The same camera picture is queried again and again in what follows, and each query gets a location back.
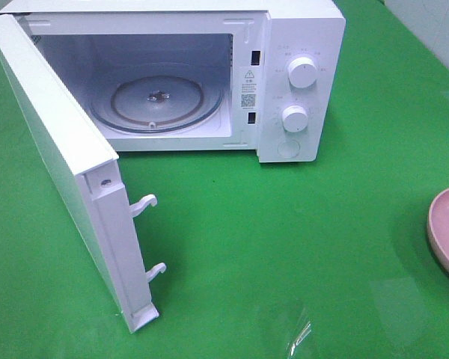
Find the white microwave door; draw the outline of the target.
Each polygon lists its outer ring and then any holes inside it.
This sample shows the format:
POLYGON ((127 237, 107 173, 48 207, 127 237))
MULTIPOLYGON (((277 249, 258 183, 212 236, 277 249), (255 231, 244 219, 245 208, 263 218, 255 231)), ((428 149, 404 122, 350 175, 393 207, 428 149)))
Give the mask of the white microwave door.
POLYGON ((158 310, 149 283, 166 269, 146 269, 134 218, 154 195, 130 203, 117 153, 11 15, 0 15, 0 60, 29 131, 95 265, 137 331, 158 310))

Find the round white door button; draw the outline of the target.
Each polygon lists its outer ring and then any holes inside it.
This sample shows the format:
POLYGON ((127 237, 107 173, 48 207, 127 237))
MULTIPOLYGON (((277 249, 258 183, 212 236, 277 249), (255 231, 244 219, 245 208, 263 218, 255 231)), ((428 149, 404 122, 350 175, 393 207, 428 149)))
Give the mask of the round white door button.
POLYGON ((286 140, 278 145, 278 153, 285 159, 291 159, 298 156, 300 152, 300 144, 295 140, 286 140))

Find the lower white microwave knob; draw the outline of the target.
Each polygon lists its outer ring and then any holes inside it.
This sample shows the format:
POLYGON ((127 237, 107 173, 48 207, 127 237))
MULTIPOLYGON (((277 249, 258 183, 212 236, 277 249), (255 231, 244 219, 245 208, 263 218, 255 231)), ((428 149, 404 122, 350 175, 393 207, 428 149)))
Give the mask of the lower white microwave knob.
POLYGON ((309 118, 306 110, 300 105, 292 105, 282 112, 283 127, 287 132, 301 132, 308 126, 309 118))

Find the white microwave oven body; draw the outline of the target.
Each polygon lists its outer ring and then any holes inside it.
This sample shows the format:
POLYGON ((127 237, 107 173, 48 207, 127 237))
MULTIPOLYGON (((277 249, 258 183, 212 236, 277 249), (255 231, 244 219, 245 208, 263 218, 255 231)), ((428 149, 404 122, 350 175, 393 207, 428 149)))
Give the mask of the white microwave oven body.
POLYGON ((118 152, 253 150, 261 162, 316 158, 346 21, 332 1, 12 1, 0 10, 31 38, 118 152), (306 56, 317 80, 295 88, 287 66, 306 56), (159 134, 132 134, 90 110, 99 75, 152 63, 228 67, 230 85, 206 120, 159 134), (308 126, 287 132, 282 112, 300 105, 308 126), (278 145, 300 144, 285 159, 278 145))

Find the glass microwave turntable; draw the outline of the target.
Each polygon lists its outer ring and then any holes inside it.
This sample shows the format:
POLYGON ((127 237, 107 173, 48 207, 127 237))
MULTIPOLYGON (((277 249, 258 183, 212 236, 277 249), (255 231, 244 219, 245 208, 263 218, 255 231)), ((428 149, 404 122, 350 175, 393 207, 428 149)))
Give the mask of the glass microwave turntable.
POLYGON ((132 134, 185 129, 210 117, 230 85, 228 67, 152 63, 99 75, 90 110, 105 125, 132 134))

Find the white microwave knob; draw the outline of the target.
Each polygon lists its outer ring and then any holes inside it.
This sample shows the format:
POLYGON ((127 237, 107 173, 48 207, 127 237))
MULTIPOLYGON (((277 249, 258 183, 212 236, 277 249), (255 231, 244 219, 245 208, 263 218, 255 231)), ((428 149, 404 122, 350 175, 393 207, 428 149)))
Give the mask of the white microwave knob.
POLYGON ((295 88, 308 88, 317 80, 317 66, 306 56, 293 59, 287 66, 288 80, 295 88))
POLYGON ((287 132, 301 132, 308 126, 309 118, 306 110, 300 105, 292 105, 282 112, 283 127, 287 132))

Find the upper white microwave knob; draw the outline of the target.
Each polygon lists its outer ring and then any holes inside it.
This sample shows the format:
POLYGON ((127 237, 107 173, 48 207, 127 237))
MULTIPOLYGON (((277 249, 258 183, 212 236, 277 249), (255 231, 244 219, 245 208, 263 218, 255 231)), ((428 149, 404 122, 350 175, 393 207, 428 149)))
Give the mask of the upper white microwave knob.
POLYGON ((317 80, 317 66, 306 56, 293 59, 287 66, 288 80, 295 88, 308 88, 317 80))

